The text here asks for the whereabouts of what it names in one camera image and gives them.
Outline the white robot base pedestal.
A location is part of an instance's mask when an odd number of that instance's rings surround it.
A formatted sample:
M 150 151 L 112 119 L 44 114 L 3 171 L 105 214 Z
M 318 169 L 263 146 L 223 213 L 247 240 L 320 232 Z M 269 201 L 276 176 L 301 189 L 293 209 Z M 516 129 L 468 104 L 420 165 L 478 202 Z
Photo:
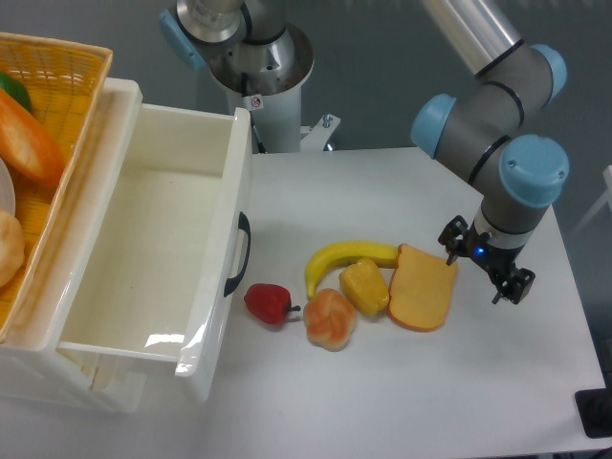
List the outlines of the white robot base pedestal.
M 230 111 L 244 108 L 251 113 L 254 151 L 296 153 L 330 147 L 340 117 L 327 113 L 312 126 L 302 123 L 302 86 L 314 62 L 307 35 L 287 24 L 276 40 L 238 42 L 210 63 Z

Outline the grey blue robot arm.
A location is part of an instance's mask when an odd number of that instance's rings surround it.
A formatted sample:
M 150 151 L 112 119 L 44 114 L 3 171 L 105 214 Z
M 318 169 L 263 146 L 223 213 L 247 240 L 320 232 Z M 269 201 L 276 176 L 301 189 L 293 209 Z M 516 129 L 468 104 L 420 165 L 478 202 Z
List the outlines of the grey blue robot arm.
M 520 127 L 563 88 L 561 55 L 528 46 L 491 1 L 426 1 L 424 9 L 478 81 L 466 101 L 431 98 L 410 137 L 483 200 L 471 222 L 455 217 L 439 241 L 450 260 L 466 257 L 496 289 L 520 302 L 535 280 L 515 264 L 569 172 L 564 149 Z M 230 109 L 251 114 L 259 153 L 304 151 L 326 144 L 324 126 L 301 123 L 301 87 L 314 66 L 308 37 L 289 24 L 280 1 L 178 1 L 160 28 L 189 67 L 208 67 Z

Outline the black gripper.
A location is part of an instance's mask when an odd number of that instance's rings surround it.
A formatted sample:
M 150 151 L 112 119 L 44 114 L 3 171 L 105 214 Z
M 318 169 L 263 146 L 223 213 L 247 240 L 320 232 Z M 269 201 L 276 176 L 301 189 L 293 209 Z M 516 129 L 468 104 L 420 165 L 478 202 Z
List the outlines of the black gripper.
M 530 292 L 536 275 L 528 269 L 514 267 L 517 249 L 497 248 L 489 239 L 485 233 L 478 234 L 474 227 L 468 229 L 466 220 L 457 215 L 446 224 L 438 243 L 445 248 L 447 265 L 467 257 L 487 273 L 496 289 L 492 304 L 501 299 L 519 304 Z

